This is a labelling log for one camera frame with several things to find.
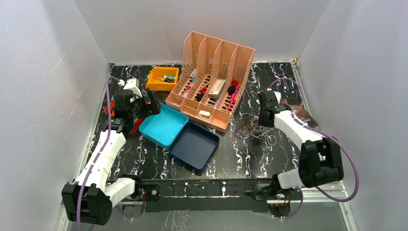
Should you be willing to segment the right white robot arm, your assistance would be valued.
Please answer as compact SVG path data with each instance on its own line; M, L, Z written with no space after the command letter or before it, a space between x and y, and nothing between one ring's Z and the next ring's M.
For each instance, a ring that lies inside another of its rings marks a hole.
M270 189L275 198L284 199L290 189L312 188L344 178L338 144L297 123L292 118L291 108L279 103L277 92L263 91L258 98L259 125L279 129L300 150L297 168L273 175Z

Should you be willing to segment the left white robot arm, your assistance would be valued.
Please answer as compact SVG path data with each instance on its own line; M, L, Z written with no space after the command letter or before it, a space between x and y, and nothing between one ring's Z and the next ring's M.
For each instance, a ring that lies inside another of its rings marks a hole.
M80 175L62 189L62 198L69 221L105 225L113 208L129 197L139 200L144 193L140 177L123 174L107 184L109 172L127 138L135 133L135 120L161 112L161 105L152 90L139 96L132 90L120 90L105 107L98 144Z

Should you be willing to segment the orange plastic tray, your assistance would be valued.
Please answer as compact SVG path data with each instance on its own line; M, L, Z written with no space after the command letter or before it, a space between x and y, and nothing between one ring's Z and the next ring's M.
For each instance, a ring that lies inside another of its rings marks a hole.
M114 112L115 102L111 102L110 109L110 120L108 116L108 107L105 107L104 113L106 114L106 120L104 125L101 126L102 130L105 131L108 129L109 121L111 122L111 130L116 131L117 133L122 132L124 136L127 138L128 136L132 136L133 134L139 132L140 125L145 120L145 118L135 118L133 119L133 125L130 124L130 119L119 118L115 116Z

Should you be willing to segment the teal plastic tray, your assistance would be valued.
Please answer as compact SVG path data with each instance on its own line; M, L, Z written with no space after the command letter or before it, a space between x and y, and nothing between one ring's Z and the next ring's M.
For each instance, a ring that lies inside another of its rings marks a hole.
M146 118L140 125L139 131L143 137L169 150L175 138L178 136L188 117L183 113L160 103L161 112Z

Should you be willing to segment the brown book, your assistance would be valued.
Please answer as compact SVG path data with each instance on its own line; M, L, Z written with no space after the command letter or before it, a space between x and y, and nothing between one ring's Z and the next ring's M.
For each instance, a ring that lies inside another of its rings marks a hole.
M301 104L301 100L296 99L295 97L281 99L280 101L282 104L288 105L291 109L298 108ZM297 116L299 120L303 123L307 124L311 128L317 128L319 124L317 121L311 116L311 114L302 106L301 109L296 109L294 114Z

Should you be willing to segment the yellow plastic bin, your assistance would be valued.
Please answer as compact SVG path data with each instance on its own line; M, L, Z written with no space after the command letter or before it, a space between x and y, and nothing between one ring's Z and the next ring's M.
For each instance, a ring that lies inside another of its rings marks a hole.
M148 76L145 88L153 91L172 91L179 80L179 68L154 67Z

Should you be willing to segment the markers in yellow bin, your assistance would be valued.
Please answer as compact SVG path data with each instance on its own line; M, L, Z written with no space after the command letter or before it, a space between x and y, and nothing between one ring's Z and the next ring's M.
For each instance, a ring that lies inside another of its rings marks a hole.
M176 80L175 76L163 76L163 77L154 77L156 80L160 80L162 82L174 83Z

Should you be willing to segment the pink pen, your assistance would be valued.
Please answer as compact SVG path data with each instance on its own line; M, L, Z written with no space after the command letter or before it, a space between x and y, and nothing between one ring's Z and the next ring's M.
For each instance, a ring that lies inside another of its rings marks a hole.
M236 88L235 88L235 92L231 96L230 103L229 103L228 108L227 108L228 111L231 111L231 107L233 105L233 102L235 100L235 97L236 97L236 95L238 93L239 88L240 88L240 86L237 85Z

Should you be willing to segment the red black bottle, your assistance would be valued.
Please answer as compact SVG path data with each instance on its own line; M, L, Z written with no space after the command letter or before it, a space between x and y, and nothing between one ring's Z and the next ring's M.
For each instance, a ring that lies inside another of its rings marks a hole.
M236 80L233 80L231 82L231 85L228 87L228 90L227 90L228 95L231 96L231 95L233 95L235 93L235 91L236 91L236 89L238 87L238 84L239 84L239 82L236 81Z

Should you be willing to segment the white stapler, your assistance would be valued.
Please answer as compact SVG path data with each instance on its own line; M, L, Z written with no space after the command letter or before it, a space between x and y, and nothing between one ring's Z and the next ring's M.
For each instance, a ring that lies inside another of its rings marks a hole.
M205 118L205 119L210 119L211 113L209 111L200 110L198 112L198 116Z

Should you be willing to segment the white pink box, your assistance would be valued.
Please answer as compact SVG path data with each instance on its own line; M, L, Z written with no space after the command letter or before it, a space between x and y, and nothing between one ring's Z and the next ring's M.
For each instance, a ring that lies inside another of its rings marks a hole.
M220 98L225 87L225 82L225 79L217 79L209 91L209 97L214 99Z

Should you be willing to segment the dark blue plastic tray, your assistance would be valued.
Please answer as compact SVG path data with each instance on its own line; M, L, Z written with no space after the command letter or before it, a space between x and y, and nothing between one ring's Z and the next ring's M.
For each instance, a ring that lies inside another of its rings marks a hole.
M184 167L201 175L219 147L219 136L188 122L169 148L170 155Z

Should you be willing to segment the peach file organizer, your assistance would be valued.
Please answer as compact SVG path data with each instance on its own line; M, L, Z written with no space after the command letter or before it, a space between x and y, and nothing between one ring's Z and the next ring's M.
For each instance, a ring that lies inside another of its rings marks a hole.
M184 41L180 79L166 104L190 120L225 132L244 94L254 54L253 48L191 32ZM220 78L226 80L224 90L220 98L210 98L209 91ZM240 88L228 111L227 90L233 80ZM209 111L210 119L198 116L200 110Z

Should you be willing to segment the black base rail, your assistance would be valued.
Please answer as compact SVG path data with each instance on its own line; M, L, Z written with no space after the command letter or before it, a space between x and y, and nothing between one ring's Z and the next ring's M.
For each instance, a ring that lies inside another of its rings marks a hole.
M234 211L272 213L280 217L295 210L298 190L273 194L270 179L171 179L143 180L140 193L117 205L143 213L164 211Z

